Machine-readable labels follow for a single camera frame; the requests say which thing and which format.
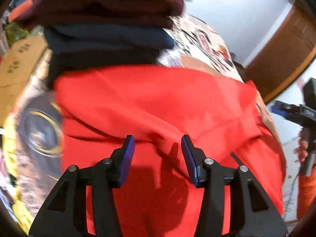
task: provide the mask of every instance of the red fabric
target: red fabric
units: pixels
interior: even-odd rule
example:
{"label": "red fabric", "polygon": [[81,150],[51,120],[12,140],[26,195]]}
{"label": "red fabric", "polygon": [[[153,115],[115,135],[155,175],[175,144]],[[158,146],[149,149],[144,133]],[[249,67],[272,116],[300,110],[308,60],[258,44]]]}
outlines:
{"label": "red fabric", "polygon": [[[252,83],[191,69],[119,66],[69,72],[55,89],[65,116],[63,170],[94,165],[128,134],[136,139],[128,180],[114,190],[124,237],[194,236],[203,189],[189,183],[184,134],[224,166],[238,166],[234,151],[283,213],[285,159],[261,121]],[[87,215],[91,232],[90,209]],[[223,233],[228,230],[226,197]]]}
{"label": "red fabric", "polygon": [[301,220],[316,197],[316,167],[310,177],[299,175],[299,191],[297,197],[297,219]]}

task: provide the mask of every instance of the metal pin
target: metal pin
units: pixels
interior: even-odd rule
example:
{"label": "metal pin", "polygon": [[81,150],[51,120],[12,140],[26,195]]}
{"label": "metal pin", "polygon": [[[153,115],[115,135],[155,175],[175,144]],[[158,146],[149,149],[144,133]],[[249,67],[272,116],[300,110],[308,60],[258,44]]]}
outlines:
{"label": "metal pin", "polygon": [[248,171],[248,168],[246,166],[241,166],[239,168],[242,172],[247,172]]}
{"label": "metal pin", "polygon": [[74,172],[74,171],[77,170],[77,167],[76,167],[75,165],[72,165],[72,166],[70,166],[70,167],[68,168],[68,170],[69,170],[70,172]]}
{"label": "metal pin", "polygon": [[210,158],[207,158],[204,160],[206,164],[208,165],[212,165],[214,163],[214,160],[210,159]]}
{"label": "metal pin", "polygon": [[106,158],[106,159],[102,160],[102,163],[108,165],[108,164],[112,163],[112,160],[110,158]]}

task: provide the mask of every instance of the cardboard box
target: cardboard box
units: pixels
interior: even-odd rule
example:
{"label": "cardboard box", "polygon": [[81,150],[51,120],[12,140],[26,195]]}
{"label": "cardboard box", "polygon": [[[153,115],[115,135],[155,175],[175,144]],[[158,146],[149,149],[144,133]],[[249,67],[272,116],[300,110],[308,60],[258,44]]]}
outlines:
{"label": "cardboard box", "polygon": [[0,64],[0,126],[13,110],[38,60],[47,48],[43,36],[17,41]]}

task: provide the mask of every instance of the orange object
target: orange object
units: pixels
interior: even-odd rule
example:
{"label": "orange object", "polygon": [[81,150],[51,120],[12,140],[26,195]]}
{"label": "orange object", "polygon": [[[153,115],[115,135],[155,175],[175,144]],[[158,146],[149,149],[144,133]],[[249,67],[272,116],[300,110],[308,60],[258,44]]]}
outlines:
{"label": "orange object", "polygon": [[297,219],[301,220],[316,196],[316,167],[310,177],[300,175],[297,201]]}
{"label": "orange object", "polygon": [[9,22],[15,20],[22,13],[26,12],[33,5],[33,0],[26,0],[21,3],[19,6],[13,9],[13,11],[9,15]]}

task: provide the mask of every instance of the orange cloth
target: orange cloth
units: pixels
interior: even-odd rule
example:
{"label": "orange cloth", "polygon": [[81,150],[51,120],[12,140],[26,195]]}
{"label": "orange cloth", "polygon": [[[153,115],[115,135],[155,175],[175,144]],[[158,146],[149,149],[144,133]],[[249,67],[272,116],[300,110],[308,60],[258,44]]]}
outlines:
{"label": "orange cloth", "polygon": [[301,220],[316,196],[316,167],[310,177],[299,176],[299,192],[297,200],[297,219]]}
{"label": "orange cloth", "polygon": [[15,7],[9,15],[9,22],[15,20],[22,13],[26,12],[33,5],[33,0],[26,0],[19,6]]}
{"label": "orange cloth", "polygon": [[[146,65],[68,72],[55,89],[65,117],[63,170],[93,166],[126,135],[136,139],[127,182],[113,190],[124,237],[194,236],[203,189],[189,182],[181,152],[184,134],[224,166],[237,168],[234,152],[283,213],[285,158],[262,123],[252,83]],[[227,195],[225,204],[223,233],[229,231]],[[87,218],[93,233],[91,208]]]}

